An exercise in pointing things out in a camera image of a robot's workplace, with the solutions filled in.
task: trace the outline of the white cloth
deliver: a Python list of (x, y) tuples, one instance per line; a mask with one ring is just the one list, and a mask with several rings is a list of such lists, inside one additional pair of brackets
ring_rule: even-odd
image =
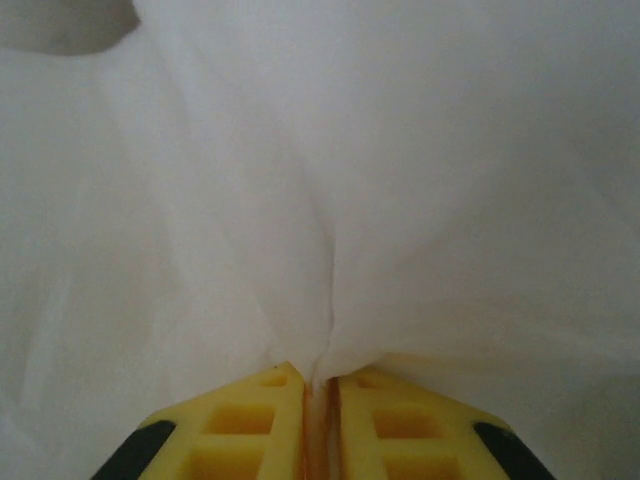
[(141, 0), (0, 54), (2, 451), (87, 478), (153, 410), (290, 359), (640, 470), (640, 5)]

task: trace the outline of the rectangular cutout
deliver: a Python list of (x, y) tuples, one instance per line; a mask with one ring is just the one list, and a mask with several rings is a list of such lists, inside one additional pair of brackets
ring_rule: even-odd
[(202, 433), (269, 435), (274, 417), (270, 405), (219, 405)]
[(383, 461), (389, 480), (466, 480), (453, 457), (398, 455)]
[(185, 480), (255, 480), (263, 456), (257, 448), (199, 449), (189, 456)]
[(378, 438), (442, 438), (438, 422), (418, 405), (402, 405), (373, 412)]

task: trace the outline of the yellow plastic part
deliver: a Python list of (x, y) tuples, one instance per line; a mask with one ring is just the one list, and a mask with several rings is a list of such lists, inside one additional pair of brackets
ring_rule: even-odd
[(373, 368), (338, 391), (343, 480), (509, 480), (473, 430), (499, 418)]
[(170, 408), (176, 424), (140, 480), (301, 480), (304, 380), (285, 364)]

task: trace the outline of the black rubber edge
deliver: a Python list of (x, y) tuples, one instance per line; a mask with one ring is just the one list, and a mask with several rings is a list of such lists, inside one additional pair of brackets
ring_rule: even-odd
[(91, 480), (136, 480), (176, 428), (160, 420), (133, 432)]
[(555, 480), (515, 433), (484, 422), (473, 428), (510, 480)]

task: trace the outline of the wrinkled fabric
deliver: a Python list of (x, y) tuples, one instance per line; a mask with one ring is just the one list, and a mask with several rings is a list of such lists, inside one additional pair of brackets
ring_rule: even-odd
[(0, 55), (9, 477), (288, 359), (637, 478), (640, 6), (136, 6), (104, 54)]

